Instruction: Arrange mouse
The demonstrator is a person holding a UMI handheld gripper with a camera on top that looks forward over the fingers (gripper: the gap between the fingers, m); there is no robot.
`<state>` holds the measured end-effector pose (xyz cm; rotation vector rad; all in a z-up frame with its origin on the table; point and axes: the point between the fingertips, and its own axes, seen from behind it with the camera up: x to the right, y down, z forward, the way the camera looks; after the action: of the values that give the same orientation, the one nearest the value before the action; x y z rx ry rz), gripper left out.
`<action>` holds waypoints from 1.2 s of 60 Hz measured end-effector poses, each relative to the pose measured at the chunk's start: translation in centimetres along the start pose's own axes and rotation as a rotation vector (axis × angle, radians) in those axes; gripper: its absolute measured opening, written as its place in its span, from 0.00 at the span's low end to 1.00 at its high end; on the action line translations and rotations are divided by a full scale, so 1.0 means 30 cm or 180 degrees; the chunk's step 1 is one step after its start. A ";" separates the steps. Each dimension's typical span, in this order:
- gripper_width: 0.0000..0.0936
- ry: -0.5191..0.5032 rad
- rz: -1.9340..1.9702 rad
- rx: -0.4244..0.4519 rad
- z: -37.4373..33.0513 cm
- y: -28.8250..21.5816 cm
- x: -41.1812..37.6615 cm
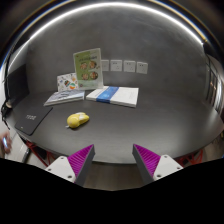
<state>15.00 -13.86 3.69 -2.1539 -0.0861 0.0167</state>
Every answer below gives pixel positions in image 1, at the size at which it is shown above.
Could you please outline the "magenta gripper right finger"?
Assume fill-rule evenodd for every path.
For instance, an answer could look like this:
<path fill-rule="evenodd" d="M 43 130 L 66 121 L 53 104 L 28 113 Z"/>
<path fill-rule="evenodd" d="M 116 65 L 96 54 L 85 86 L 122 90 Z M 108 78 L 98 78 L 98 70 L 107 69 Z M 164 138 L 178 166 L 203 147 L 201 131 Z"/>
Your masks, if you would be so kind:
<path fill-rule="evenodd" d="M 137 144 L 133 145 L 132 154 L 145 185 L 182 169 L 169 155 L 158 155 Z"/>

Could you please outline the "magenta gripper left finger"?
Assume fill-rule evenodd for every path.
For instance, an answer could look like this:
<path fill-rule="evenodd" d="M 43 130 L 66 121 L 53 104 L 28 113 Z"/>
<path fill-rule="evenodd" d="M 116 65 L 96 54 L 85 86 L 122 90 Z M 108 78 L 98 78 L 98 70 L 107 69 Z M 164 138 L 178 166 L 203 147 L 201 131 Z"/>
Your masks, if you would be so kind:
<path fill-rule="evenodd" d="M 94 155 L 94 145 L 89 145 L 68 157 L 58 157 L 46 171 L 83 186 Z"/>

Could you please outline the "blurred person hand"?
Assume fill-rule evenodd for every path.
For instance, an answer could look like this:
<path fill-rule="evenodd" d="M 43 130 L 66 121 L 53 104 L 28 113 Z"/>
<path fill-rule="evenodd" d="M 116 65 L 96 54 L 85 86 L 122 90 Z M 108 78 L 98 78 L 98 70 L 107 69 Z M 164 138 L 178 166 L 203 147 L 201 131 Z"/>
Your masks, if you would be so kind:
<path fill-rule="evenodd" d="M 4 154 L 9 154 L 11 152 L 12 140 L 10 138 L 10 133 L 8 131 L 0 134 L 0 149 Z"/>

